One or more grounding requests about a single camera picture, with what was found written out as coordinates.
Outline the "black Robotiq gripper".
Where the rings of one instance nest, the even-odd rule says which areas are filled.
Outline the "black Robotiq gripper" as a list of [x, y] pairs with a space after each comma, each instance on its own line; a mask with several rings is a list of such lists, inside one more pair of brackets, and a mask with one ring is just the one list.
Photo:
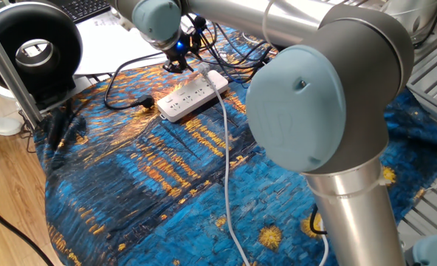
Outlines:
[[181, 35], [176, 43], [165, 51], [168, 60], [162, 68], [171, 73], [183, 73], [185, 70], [194, 72], [194, 69], [183, 59], [188, 53], [196, 55], [201, 45], [202, 39], [200, 37]]

